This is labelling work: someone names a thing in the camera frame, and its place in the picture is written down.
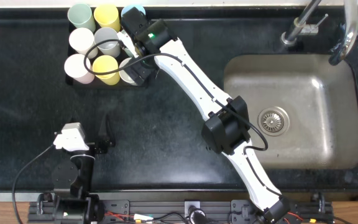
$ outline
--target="gray cup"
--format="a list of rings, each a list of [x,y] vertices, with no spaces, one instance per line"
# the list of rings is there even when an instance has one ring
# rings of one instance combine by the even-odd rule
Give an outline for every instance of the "gray cup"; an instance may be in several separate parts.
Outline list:
[[[87,28],[94,32],[96,29],[92,10],[87,4],[75,4],[67,12],[68,20],[77,28]]]
[[[117,31],[113,28],[103,27],[94,33],[94,43],[97,44],[108,39],[118,39]],[[109,41],[98,46],[98,49],[105,55],[118,57],[121,48],[117,41]]]

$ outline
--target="wooden floor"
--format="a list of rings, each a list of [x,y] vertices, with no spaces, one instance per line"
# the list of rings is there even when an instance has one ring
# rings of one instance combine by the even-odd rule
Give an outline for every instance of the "wooden floor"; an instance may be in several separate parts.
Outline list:
[[[358,224],[358,202],[334,202],[333,205],[335,216],[353,224]],[[27,202],[19,202],[17,206],[20,216],[25,223],[27,221],[29,204]],[[11,202],[0,202],[0,223],[17,223]]]

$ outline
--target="faucet handle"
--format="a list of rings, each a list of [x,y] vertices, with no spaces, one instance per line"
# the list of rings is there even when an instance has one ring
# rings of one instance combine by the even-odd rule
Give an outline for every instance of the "faucet handle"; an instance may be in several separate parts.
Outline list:
[[[324,20],[326,20],[328,14],[325,14],[324,17],[317,24],[305,24],[299,35],[317,35],[318,27],[321,25]]]

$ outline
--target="stainless steel sink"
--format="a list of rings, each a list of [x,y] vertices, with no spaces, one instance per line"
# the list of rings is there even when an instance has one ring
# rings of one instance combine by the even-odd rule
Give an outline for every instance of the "stainless steel sink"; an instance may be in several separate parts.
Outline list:
[[[269,148],[265,168],[346,169],[358,164],[358,103],[352,69],[328,55],[243,55],[224,71],[224,91],[245,99]],[[260,138],[250,131],[256,146]]]

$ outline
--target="yellow cup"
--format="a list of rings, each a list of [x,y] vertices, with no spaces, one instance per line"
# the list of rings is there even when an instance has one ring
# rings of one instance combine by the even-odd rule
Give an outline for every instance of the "yellow cup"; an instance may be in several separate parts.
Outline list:
[[[110,27],[120,31],[118,9],[113,4],[102,4],[94,10],[94,19],[101,27]]]
[[[94,72],[108,72],[118,69],[118,63],[115,58],[110,55],[102,55],[98,57],[92,66]],[[119,73],[112,73],[108,75],[95,75],[107,85],[115,85],[119,81]]]

